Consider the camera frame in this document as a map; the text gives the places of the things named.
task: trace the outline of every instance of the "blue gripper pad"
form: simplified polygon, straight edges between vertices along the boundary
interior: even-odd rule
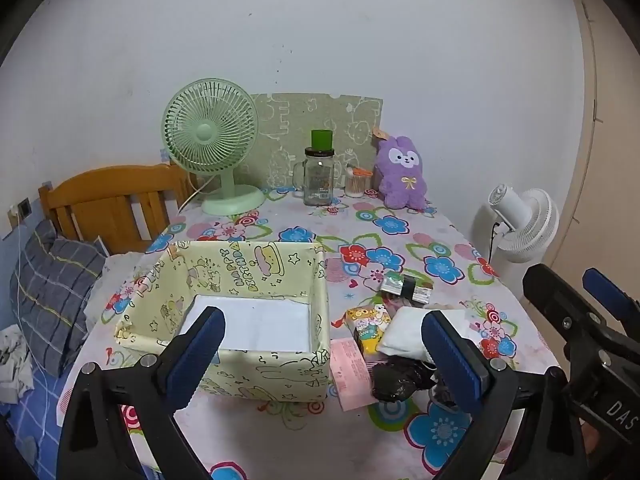
[[[482,410],[482,395],[490,380],[478,356],[441,312],[424,316],[422,342],[456,404],[462,411],[476,416]]]
[[[218,351],[225,336],[225,327],[225,315],[220,309],[214,309],[172,368],[166,380],[166,402],[172,411],[187,407]]]
[[[634,301],[598,269],[584,271],[582,286],[618,321],[629,320],[638,312]]]

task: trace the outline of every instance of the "fan stand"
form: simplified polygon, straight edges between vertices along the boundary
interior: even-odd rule
[[[255,186],[234,183],[234,170],[220,173],[220,188],[205,195],[202,210],[212,216],[239,215],[258,209],[264,202],[264,193]]]

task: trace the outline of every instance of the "door frame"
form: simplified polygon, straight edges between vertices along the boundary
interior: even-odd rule
[[[575,210],[584,185],[584,178],[587,173],[587,166],[591,156],[591,145],[593,143],[593,131],[596,121],[596,110],[598,103],[597,70],[595,52],[593,46],[593,35],[591,33],[591,22],[583,0],[574,0],[575,11],[580,25],[580,37],[582,38],[582,58],[584,60],[584,114],[582,116],[582,133],[578,144],[578,153],[575,159],[574,174],[569,185],[564,207],[560,214],[558,233],[554,237],[545,254],[542,262],[551,267],[564,242],[569,226],[574,219]]]

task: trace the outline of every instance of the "electric fan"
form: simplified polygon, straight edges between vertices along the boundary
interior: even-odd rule
[[[224,79],[199,79],[185,86],[167,105],[162,121],[162,141],[175,163],[210,176],[189,200],[220,174],[220,188],[207,193],[202,203],[202,210],[214,216],[244,213],[264,202],[257,187],[235,184],[233,174],[257,133],[258,114],[250,95]]]
[[[504,220],[509,231],[498,250],[513,263],[524,263],[542,253],[558,231],[560,215],[548,193],[529,189],[520,195],[500,184],[489,195],[489,206]]]

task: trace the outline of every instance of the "purple plush toy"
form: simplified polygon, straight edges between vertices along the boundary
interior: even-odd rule
[[[382,174],[379,190],[386,207],[424,209],[427,184],[422,177],[422,161],[409,137],[380,140],[376,167]]]

